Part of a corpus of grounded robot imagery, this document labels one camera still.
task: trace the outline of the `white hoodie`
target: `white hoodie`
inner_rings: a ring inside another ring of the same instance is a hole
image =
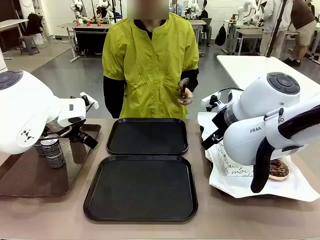
[[[282,8],[283,0],[267,0],[263,20],[264,20],[264,32],[272,33],[277,24],[277,20],[279,18],[281,8]],[[282,16],[282,21],[279,26],[279,31],[286,31],[291,22],[291,11],[293,7],[293,0],[287,0]]]

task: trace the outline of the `brown shirt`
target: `brown shirt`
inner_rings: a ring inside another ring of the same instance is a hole
[[[300,29],[315,20],[315,16],[305,0],[293,1],[291,22],[293,23],[295,29]]]

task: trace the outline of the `hand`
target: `hand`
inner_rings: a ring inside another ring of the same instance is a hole
[[[184,98],[187,99],[187,98],[191,98],[192,96],[193,96],[192,92],[186,87],[184,91]],[[188,101],[183,101],[183,99],[178,99],[178,102],[184,106],[188,106],[192,104],[193,101],[194,101],[193,99],[189,99]]]

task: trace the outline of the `donut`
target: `donut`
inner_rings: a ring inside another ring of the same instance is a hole
[[[185,92],[186,92],[186,87],[189,83],[189,78],[184,78],[179,82],[179,88],[180,88],[180,97],[181,99],[185,98]]]
[[[279,159],[274,159],[270,161],[270,168],[269,168],[269,178],[273,180],[284,180],[289,175],[289,168],[288,166],[280,161]]]

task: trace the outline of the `black can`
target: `black can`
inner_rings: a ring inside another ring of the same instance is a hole
[[[41,140],[38,140],[35,143],[34,147],[35,147],[35,150],[37,151],[37,153],[39,154],[39,157],[41,157],[41,158],[45,158],[46,157],[44,148],[41,145]]]
[[[46,136],[44,140],[41,141],[41,145],[50,167],[59,169],[66,164],[66,160],[59,139],[50,139],[52,137],[55,137],[55,135]]]

